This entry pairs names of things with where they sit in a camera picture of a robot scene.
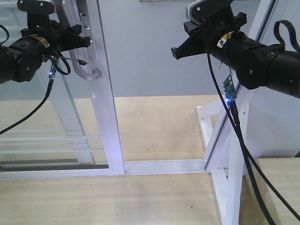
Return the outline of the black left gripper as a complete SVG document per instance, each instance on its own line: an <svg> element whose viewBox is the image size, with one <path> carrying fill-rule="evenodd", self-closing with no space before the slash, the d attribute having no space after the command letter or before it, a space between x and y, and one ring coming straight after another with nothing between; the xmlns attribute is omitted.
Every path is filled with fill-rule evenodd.
<svg viewBox="0 0 300 225"><path fill-rule="evenodd" d="M81 25L64 28L55 20L44 24L28 21L27 28L21 30L21 43L24 44L21 51L46 56L90 46L90 37L81 37L81 33Z"/></svg>

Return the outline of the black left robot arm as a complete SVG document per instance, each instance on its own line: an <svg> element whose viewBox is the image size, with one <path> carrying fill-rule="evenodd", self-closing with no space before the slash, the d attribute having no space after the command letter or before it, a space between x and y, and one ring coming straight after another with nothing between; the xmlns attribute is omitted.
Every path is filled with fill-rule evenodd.
<svg viewBox="0 0 300 225"><path fill-rule="evenodd" d="M81 32L79 24L68 27L55 20L21 30L20 39L0 46L0 82L29 82L48 60L61 74L70 74L69 59L61 53L90 46L90 37L81 37Z"/></svg>

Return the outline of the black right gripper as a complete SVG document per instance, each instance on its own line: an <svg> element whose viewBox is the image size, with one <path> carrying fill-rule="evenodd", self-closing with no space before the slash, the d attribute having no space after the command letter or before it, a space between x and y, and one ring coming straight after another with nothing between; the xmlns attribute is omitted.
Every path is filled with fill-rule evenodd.
<svg viewBox="0 0 300 225"><path fill-rule="evenodd" d="M222 9L200 20L192 19L183 23L189 38L179 47L171 48L175 59L209 53L217 59L225 59L230 33L239 31L247 23L247 15L233 14L231 9Z"/></svg>

